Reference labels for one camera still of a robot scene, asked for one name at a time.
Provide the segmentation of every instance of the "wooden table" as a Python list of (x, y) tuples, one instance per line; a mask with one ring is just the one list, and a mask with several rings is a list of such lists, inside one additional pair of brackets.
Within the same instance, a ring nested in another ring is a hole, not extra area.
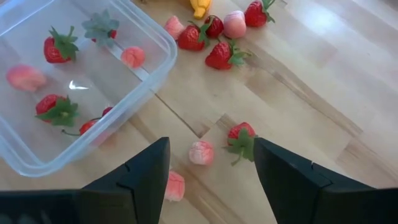
[[(192, 19), (188, 0), (136, 3), (159, 24), (174, 14)], [(248, 4), (214, 0), (210, 13), (223, 18)], [(275, 223), (254, 164), (231, 167), (236, 156), (221, 148), (228, 129), (243, 121), (325, 167), (397, 187), (397, 10), (393, 0), (278, 0), (270, 9), (277, 23), (239, 40), (254, 53), (249, 64), (219, 72), (204, 64), (211, 47), (179, 50), (164, 87), (101, 149), (39, 179), (2, 162), (0, 188), (79, 188), (169, 136), (171, 165), (187, 191), (181, 202), (164, 203), (161, 223)], [(188, 161), (199, 139), (215, 146), (210, 167)]]

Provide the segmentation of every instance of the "plastic container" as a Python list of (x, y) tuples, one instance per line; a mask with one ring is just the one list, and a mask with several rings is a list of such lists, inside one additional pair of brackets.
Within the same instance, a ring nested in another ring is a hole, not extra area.
[[(79, 159), (115, 132), (160, 88), (175, 63), (175, 41), (128, 0), (0, 0), (0, 153), (18, 173), (40, 177)], [(108, 9), (120, 21), (116, 45), (99, 48), (84, 38), (83, 21)], [(47, 63), (44, 40), (50, 27), (67, 34), (75, 26), (80, 51), (75, 63)], [(140, 46), (146, 52), (142, 68), (131, 70), (120, 61), (123, 49)], [(35, 93), (15, 90), (5, 74), (17, 64), (32, 65), (48, 79)], [(48, 94), (79, 104), (79, 116), (69, 132), (78, 133), (89, 119), (114, 108), (81, 137), (61, 133), (35, 118), (35, 105)]]

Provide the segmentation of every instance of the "yellow toy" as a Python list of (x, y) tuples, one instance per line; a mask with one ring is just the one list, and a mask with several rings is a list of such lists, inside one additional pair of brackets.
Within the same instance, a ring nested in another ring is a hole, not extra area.
[(210, 8), (211, 0), (190, 0), (192, 8), (195, 10), (193, 16), (195, 19), (201, 19)]

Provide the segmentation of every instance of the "strawberry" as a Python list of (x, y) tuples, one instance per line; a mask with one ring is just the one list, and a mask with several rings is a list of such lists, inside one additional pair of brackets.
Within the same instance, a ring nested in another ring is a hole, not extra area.
[(48, 63), (65, 63), (76, 60), (76, 51), (79, 48), (74, 44), (77, 37), (72, 36), (75, 27), (71, 26), (69, 34), (59, 34), (54, 27), (50, 31), (52, 37), (48, 37), (44, 42), (44, 57)]
[(205, 24), (209, 24), (213, 18), (213, 22), (210, 24), (209, 29), (206, 30), (206, 34), (209, 38), (217, 38), (224, 30), (224, 24), (219, 17), (210, 15), (206, 18)]
[(105, 108), (105, 110), (102, 112), (102, 116), (105, 116), (109, 111), (111, 111), (112, 108), (112, 106)]
[(79, 129), (79, 134), (71, 134), (66, 132), (65, 130), (62, 130), (63, 134), (67, 134), (69, 136), (82, 136), (84, 133), (86, 133), (86, 131), (88, 131), (95, 123), (97, 122), (97, 120), (90, 120), (87, 121), (86, 123), (84, 123), (80, 129)]
[(77, 108), (77, 103), (72, 103), (69, 97), (51, 94), (36, 105), (36, 118), (54, 126), (72, 127), (73, 119), (77, 115)]
[(214, 46), (213, 50), (206, 57), (205, 63), (207, 66), (218, 69), (227, 70), (232, 65), (242, 65), (243, 58), (250, 55), (246, 52), (241, 52), (235, 47), (234, 41), (231, 43), (220, 42)]
[(227, 150), (230, 153), (238, 154), (237, 160), (231, 163), (232, 166), (237, 164), (242, 157), (249, 159), (249, 161), (254, 161), (254, 138), (256, 138), (256, 133), (250, 124), (243, 122), (229, 130), (228, 133), (228, 146)]
[(118, 33), (116, 30), (119, 28), (119, 21), (111, 19), (108, 10), (105, 9), (101, 14), (94, 13), (90, 20), (81, 25), (86, 30), (85, 37), (90, 38), (97, 46), (114, 45), (113, 39)]
[(275, 0), (262, 0), (262, 2), (254, 1), (250, 3), (246, 12), (244, 12), (246, 25), (249, 27), (260, 27), (266, 22), (275, 22), (267, 11), (274, 2)]
[(206, 31), (213, 22), (213, 18), (210, 18), (209, 23), (203, 24), (201, 27), (190, 22), (192, 25), (187, 26), (178, 37), (178, 46), (185, 50), (201, 51), (210, 44)]

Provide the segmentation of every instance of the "pink ball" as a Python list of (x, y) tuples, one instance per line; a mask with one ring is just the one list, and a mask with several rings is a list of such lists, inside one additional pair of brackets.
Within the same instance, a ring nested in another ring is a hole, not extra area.
[(130, 68), (139, 68), (144, 64), (145, 52), (139, 47), (128, 47), (120, 56), (121, 61)]
[(243, 37), (246, 33), (246, 23), (242, 11), (233, 11), (224, 18), (224, 35), (236, 39)]
[(177, 16), (172, 16), (164, 25), (164, 29), (177, 40), (179, 35), (184, 31), (185, 27), (181, 24)]
[(170, 170), (164, 198), (171, 202), (179, 202), (184, 198), (184, 193), (185, 179), (180, 174)]
[(194, 164), (211, 164), (214, 159), (213, 146), (206, 141), (194, 142), (191, 149), (189, 150), (189, 159)]
[(10, 85), (18, 90), (34, 92), (47, 82), (44, 74), (29, 65), (16, 65), (6, 74)]

